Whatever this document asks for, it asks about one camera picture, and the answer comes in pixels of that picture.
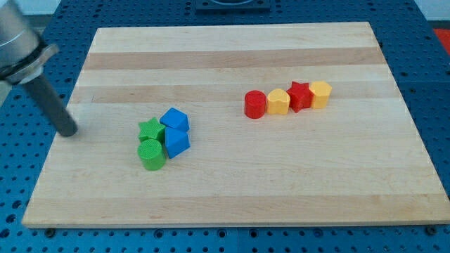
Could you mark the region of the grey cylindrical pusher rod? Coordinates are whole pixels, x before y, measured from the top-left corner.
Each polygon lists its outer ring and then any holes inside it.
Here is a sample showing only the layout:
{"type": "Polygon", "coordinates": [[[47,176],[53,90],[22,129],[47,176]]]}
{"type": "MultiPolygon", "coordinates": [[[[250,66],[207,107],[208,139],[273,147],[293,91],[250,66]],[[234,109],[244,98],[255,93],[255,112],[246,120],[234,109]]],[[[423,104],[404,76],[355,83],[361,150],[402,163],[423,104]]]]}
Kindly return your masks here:
{"type": "Polygon", "coordinates": [[[23,84],[22,87],[61,136],[68,137],[77,133],[76,122],[44,74],[23,84]]]}

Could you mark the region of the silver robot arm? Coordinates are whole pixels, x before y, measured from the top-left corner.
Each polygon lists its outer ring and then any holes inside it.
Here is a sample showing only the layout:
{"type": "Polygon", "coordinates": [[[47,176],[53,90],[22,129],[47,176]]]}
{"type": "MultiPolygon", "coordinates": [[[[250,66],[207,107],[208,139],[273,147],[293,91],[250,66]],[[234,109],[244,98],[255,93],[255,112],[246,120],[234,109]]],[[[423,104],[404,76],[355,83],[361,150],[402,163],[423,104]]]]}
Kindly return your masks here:
{"type": "Polygon", "coordinates": [[[72,136],[77,124],[44,74],[44,65],[58,52],[29,25],[14,0],[1,2],[1,81],[21,86],[61,136],[72,136]]]}

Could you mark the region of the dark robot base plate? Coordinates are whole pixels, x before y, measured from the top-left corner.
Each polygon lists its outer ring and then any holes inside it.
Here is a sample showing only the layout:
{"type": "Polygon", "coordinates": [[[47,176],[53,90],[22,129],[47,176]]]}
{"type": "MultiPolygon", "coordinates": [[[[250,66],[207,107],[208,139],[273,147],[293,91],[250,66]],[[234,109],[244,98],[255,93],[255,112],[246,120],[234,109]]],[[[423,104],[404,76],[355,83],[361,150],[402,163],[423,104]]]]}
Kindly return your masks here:
{"type": "Polygon", "coordinates": [[[195,0],[195,10],[206,11],[267,11],[271,0],[195,0]]]}

